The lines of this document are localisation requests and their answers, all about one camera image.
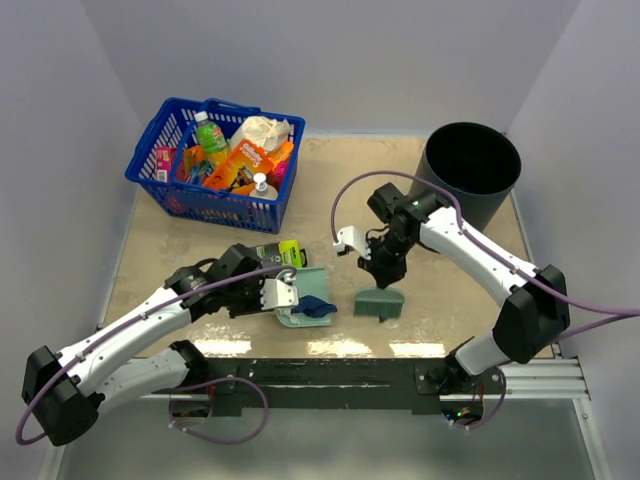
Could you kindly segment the teal hand brush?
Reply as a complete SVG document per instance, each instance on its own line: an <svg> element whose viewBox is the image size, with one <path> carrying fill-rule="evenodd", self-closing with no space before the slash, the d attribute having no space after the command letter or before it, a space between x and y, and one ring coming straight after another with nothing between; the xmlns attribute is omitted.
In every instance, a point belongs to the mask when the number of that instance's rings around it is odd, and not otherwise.
<svg viewBox="0 0 640 480"><path fill-rule="evenodd" d="M355 295L353 315L377 317L380 322L384 322L388 319L400 318L404 305L405 296L399 290L365 288Z"/></svg>

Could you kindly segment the dark blue paper scrap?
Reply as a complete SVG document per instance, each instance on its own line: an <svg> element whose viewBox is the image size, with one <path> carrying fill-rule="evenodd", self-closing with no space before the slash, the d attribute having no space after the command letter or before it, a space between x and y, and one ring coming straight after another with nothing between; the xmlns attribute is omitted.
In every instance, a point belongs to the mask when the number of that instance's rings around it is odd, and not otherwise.
<svg viewBox="0 0 640 480"><path fill-rule="evenodd" d="M320 319L337 312L337 307L319 297L305 295L299 298L298 304L291 308L292 315L305 315L309 318Z"/></svg>

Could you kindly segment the teal plastic dustpan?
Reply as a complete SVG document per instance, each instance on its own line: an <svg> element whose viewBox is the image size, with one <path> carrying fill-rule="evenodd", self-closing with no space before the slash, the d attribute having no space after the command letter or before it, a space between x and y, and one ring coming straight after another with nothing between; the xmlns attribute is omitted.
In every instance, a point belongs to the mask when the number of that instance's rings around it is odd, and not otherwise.
<svg viewBox="0 0 640 480"><path fill-rule="evenodd" d="M329 300L327 273L323 267L308 267L297 271L294 285L299 304L277 309L276 318L287 328L328 327L337 307Z"/></svg>

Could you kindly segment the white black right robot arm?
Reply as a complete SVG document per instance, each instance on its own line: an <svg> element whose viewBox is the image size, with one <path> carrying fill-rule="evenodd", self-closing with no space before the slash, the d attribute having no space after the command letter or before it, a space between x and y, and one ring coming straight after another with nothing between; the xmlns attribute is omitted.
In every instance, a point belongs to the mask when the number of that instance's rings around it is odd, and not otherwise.
<svg viewBox="0 0 640 480"><path fill-rule="evenodd" d="M494 327L451 351L435 374L444 390L469 392L485 371L514 361L528 363L570 325L568 306L556 298L565 294L566 279L556 267L538 268L511 255L466 221L454 207L434 195L403 195L387 183L367 204L387 230L367 240L368 253L358 265L386 288L407 272L406 256L422 244L451 260L480 284L500 308Z"/></svg>

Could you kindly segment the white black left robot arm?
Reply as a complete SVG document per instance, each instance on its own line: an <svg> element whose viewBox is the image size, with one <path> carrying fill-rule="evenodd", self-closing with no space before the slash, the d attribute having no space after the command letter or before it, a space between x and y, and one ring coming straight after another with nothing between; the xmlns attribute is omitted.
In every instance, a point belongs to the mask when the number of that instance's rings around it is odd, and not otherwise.
<svg viewBox="0 0 640 480"><path fill-rule="evenodd" d="M254 250L229 247L221 258L178 268L146 300L109 326L58 351L48 346L27 358L22 399L27 409L15 439L67 445L109 408L146 393L180 387L200 390L206 362L190 343L148 362L134 357L156 341L225 308L238 316L261 311L264 279L272 273Z"/></svg>

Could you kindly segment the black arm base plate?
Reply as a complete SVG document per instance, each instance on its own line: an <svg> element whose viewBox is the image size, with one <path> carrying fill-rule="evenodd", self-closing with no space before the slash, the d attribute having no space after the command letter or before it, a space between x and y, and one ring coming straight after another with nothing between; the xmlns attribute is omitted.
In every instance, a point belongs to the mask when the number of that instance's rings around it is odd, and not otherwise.
<svg viewBox="0 0 640 480"><path fill-rule="evenodd" d="M216 416L238 416L245 408L260 408L262 400L249 380L265 394L272 409L401 410L414 415L438 415L451 401L462 409L477 384L484 396L504 391L500 372L492 368L476 380L446 380L440 358L210 358L206 370L190 374L186 385L234 376L233 382L198 388L212 402Z"/></svg>

